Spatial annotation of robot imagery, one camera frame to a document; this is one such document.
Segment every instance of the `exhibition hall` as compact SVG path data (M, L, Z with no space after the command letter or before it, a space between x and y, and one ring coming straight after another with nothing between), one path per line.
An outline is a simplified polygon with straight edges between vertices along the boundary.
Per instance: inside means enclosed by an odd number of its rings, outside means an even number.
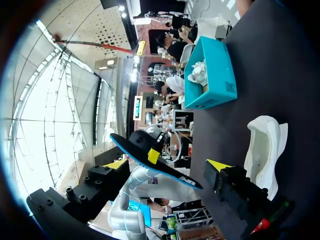
M3 239L316 238L316 10L3 3Z

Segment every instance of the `cable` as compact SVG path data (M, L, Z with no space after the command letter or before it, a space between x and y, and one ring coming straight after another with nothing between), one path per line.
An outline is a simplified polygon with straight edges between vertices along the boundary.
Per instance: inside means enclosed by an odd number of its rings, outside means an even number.
M201 14L200 14L200 17L199 17L199 18L201 18L201 17L202 17L202 14L203 14L204 12L207 12L207 11L209 10L210 5L211 5L211 0L209 0L209 6L207 7L207 9L206 9L206 10L203 10L203 11L201 12Z
M181 155L181 150L182 150L182 143L181 143L181 139L177 133L177 131L172 128L170 125L168 124L165 124L165 123L154 123L154 124L151 124L149 126L146 127L145 131L147 131L149 128L151 128L152 126L158 126L158 127L169 127L172 132L175 134L176 136L176 139L178 140L178 143L179 143L179 152L178 152L178 155L176 156L175 160L172 160L170 163L175 163L176 161L178 161L180 159L180 155Z
M180 131L177 131L179 134L181 134L182 136L184 136L185 138L187 138L187 139L189 139L189 141L192 143L192 140L189 138L189 137L187 137L186 135L184 135L182 132L180 132Z

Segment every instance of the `wall sign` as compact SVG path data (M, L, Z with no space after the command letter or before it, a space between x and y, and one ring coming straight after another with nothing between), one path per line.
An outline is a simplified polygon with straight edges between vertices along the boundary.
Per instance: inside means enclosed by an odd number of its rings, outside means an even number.
M137 56L141 56L144 53L146 41L140 41L138 45L138 50L136 52Z
M134 105L133 105L133 120L134 121L141 120L142 98L143 98L143 96L135 96L134 97Z

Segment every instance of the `blue box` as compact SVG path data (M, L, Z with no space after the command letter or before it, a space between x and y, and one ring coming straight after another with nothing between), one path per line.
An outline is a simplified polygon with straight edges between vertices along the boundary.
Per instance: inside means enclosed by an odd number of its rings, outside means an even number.
M205 61L208 85L188 80L196 62ZM226 44L201 36L184 69L184 100L187 109L207 109L237 99L237 87Z

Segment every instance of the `white shirt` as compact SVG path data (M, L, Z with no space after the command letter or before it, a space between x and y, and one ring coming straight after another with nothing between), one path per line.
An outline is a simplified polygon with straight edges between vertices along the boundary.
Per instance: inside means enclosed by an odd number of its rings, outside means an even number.
M163 113L169 113L170 112L170 104L167 104L167 105L164 105L164 106L162 106L161 107L161 111L163 112Z
M182 94L185 92L185 80L178 75L168 77L165 80L165 83L177 94Z

